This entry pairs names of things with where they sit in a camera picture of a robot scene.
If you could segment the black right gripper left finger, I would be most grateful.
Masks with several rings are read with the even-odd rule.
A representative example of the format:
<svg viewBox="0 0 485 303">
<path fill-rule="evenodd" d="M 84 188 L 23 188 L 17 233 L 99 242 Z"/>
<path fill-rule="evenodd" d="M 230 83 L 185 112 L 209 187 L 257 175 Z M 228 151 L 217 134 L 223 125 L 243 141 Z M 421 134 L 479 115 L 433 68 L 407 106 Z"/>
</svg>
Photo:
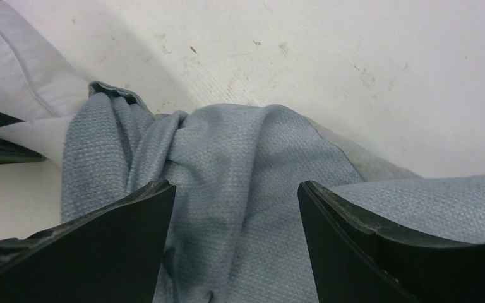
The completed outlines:
<svg viewBox="0 0 485 303">
<path fill-rule="evenodd" d="M 175 193 L 150 182 L 70 222 L 0 240 L 0 302 L 152 302 Z"/>
</svg>

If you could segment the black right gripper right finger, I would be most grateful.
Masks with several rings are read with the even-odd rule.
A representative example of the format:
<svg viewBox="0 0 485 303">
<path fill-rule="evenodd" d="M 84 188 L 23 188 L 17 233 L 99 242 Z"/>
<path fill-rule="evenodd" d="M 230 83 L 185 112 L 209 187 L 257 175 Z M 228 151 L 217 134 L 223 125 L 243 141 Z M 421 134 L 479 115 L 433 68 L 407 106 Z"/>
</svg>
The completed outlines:
<svg viewBox="0 0 485 303">
<path fill-rule="evenodd" d="M 410 229 L 313 181 L 297 195 L 320 302 L 485 302 L 485 244 Z"/>
</svg>

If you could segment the light blue pillowcase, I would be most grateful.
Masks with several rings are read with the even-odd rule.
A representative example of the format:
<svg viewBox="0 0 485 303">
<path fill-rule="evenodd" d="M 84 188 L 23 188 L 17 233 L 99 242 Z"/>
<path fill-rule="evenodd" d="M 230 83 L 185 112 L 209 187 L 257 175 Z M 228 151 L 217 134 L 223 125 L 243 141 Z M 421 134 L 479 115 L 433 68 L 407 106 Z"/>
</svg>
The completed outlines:
<svg viewBox="0 0 485 303">
<path fill-rule="evenodd" d="M 412 229 L 485 242 L 485 175 L 419 177 L 281 105 L 152 114 L 133 92 L 91 83 L 66 133 L 62 221 L 162 179 L 176 197 L 155 302 L 316 302 L 304 181 Z"/>
</svg>

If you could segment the white pillow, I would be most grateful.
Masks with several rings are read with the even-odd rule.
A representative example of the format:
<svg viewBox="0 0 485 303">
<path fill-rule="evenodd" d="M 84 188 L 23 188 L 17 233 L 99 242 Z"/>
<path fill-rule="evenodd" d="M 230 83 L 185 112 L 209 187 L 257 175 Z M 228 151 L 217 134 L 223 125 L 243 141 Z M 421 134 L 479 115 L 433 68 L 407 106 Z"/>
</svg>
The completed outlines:
<svg viewBox="0 0 485 303">
<path fill-rule="evenodd" d="M 63 162 L 69 124 L 88 97 L 88 82 L 29 22 L 0 1 L 0 112 L 23 120 L 0 139 Z"/>
</svg>

